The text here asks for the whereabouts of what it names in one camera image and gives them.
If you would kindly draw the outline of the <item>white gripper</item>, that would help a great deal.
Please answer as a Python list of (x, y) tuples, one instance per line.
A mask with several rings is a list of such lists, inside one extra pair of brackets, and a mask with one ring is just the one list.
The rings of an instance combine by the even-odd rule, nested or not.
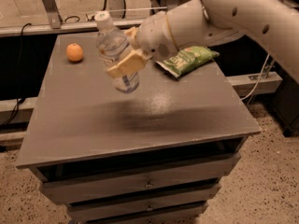
[(138, 72), (146, 66), (151, 56), (154, 61), (162, 62), (178, 53), (164, 11), (146, 18), (139, 28), (131, 27), (124, 33), (134, 49), (107, 69), (110, 77), (124, 77)]

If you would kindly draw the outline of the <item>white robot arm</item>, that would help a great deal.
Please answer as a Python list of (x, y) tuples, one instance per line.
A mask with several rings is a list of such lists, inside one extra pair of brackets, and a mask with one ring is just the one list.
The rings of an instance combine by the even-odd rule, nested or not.
[(123, 77), (191, 46), (213, 47), (242, 34), (258, 43), (299, 82), (299, 12), (279, 0), (191, 0), (129, 30), (134, 50), (107, 69)]

